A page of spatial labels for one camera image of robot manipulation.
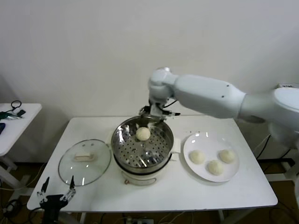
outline glass lid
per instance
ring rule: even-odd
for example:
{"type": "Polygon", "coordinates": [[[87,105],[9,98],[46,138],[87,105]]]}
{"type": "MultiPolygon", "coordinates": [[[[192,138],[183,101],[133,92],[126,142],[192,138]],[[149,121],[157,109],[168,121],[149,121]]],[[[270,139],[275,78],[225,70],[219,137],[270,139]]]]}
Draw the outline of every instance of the glass lid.
{"type": "Polygon", "coordinates": [[[111,161],[111,151],[105,142],[97,139],[84,140],[73,145],[61,157],[58,172],[61,180],[75,186],[84,186],[99,179],[111,161]]]}

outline white wall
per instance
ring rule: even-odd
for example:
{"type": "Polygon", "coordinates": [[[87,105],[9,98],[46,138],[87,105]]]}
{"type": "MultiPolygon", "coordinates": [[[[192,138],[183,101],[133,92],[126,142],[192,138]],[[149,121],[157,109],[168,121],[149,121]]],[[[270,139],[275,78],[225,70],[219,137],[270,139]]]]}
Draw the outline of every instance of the white wall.
{"type": "MultiPolygon", "coordinates": [[[[157,67],[247,92],[299,82],[298,8],[296,0],[2,0],[2,85],[43,105],[29,130],[39,154],[12,156],[46,160],[74,116],[135,115],[157,67]]],[[[266,135],[242,131],[250,145],[266,135]]]]}

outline white table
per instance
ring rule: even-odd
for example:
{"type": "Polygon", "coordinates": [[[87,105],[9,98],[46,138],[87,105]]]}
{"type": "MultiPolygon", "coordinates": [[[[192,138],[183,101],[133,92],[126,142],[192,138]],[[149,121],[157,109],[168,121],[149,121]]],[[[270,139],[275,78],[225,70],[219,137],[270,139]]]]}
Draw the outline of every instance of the white table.
{"type": "MultiPolygon", "coordinates": [[[[73,118],[70,120],[27,204],[32,210],[39,206],[36,192],[50,177],[47,194],[62,194],[68,185],[58,175],[59,160],[75,143],[86,139],[108,141],[111,132],[128,117],[73,118]]],[[[180,116],[167,120],[174,137],[184,140],[197,131],[216,131],[238,150],[240,170],[230,181],[209,182],[196,176],[186,165],[169,162],[165,176],[146,186],[125,185],[114,161],[97,181],[77,187],[72,201],[62,209],[70,212],[138,212],[180,210],[227,210],[273,206],[278,200],[251,149],[232,119],[209,116],[180,116]]]]}
{"type": "MultiPolygon", "coordinates": [[[[8,169],[5,170],[3,167],[0,167],[0,177],[4,180],[8,185],[10,185],[14,189],[22,188],[26,185],[30,176],[25,175],[23,178],[18,181],[14,178],[9,171],[11,169],[16,170],[17,166],[7,157],[5,156],[14,143],[19,139],[25,129],[29,126],[31,121],[35,118],[35,116],[39,113],[42,106],[40,104],[22,104],[21,108],[26,111],[26,113],[22,116],[22,119],[16,120],[0,120],[0,123],[5,123],[6,127],[0,134],[0,160],[8,166],[8,169]]],[[[10,104],[0,104],[0,112],[11,110],[10,104]]],[[[11,199],[16,199],[20,195],[30,195],[32,190],[28,190],[23,188],[21,190],[16,190],[11,199]]]]}

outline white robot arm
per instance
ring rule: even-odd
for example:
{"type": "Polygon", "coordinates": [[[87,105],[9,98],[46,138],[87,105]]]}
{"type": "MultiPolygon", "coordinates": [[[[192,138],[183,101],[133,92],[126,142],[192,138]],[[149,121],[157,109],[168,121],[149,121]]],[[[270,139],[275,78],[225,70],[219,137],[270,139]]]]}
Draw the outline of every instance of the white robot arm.
{"type": "Polygon", "coordinates": [[[165,119],[163,110],[172,98],[181,105],[216,118],[241,118],[269,122],[269,131],[282,144],[298,146],[299,89],[279,88],[246,94],[232,84],[195,75],[174,75],[169,68],[157,69],[149,80],[148,113],[165,119]]]}

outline floor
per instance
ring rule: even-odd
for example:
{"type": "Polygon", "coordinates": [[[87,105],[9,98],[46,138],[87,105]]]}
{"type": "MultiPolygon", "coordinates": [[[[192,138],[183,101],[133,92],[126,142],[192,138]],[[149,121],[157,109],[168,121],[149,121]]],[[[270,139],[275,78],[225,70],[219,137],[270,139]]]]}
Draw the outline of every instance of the floor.
{"type": "MultiPolygon", "coordinates": [[[[279,173],[283,172],[283,167],[280,164],[270,164],[263,163],[260,164],[266,174],[279,173]]],[[[18,169],[16,171],[11,171],[11,173],[17,178],[20,179],[24,174],[31,174],[35,176],[38,170],[41,167],[41,164],[18,164],[18,169]]],[[[37,183],[38,178],[29,186],[34,187],[37,183]]],[[[277,206],[272,208],[259,208],[254,212],[247,215],[239,223],[240,224],[299,224],[299,210],[297,203],[294,197],[294,185],[292,182],[272,182],[271,186],[275,191],[278,200],[280,201],[277,206]]],[[[5,183],[3,184],[4,188],[9,188],[5,183]]],[[[5,206],[9,200],[12,191],[2,190],[0,191],[0,201],[2,207],[5,206]]],[[[21,224],[27,221],[29,210],[26,208],[26,202],[28,197],[21,197],[20,200],[24,204],[20,212],[9,220],[3,219],[2,212],[0,213],[0,224],[10,223],[10,224],[21,224]]],[[[232,214],[235,210],[226,210],[224,215],[228,216],[232,214]]],[[[154,223],[157,224],[163,217],[165,217],[161,223],[168,224],[174,217],[179,215],[180,212],[173,213],[109,213],[105,214],[94,214],[88,213],[86,215],[85,223],[86,224],[123,224],[125,219],[123,217],[132,217],[132,218],[149,218],[153,219],[154,223]]],[[[72,214],[78,220],[80,219],[81,214],[72,214]]],[[[32,219],[33,224],[39,224],[41,222],[42,213],[38,212],[35,217],[32,219]]],[[[217,211],[198,211],[198,212],[185,212],[178,216],[173,224],[218,224],[219,216],[217,211]]]]}

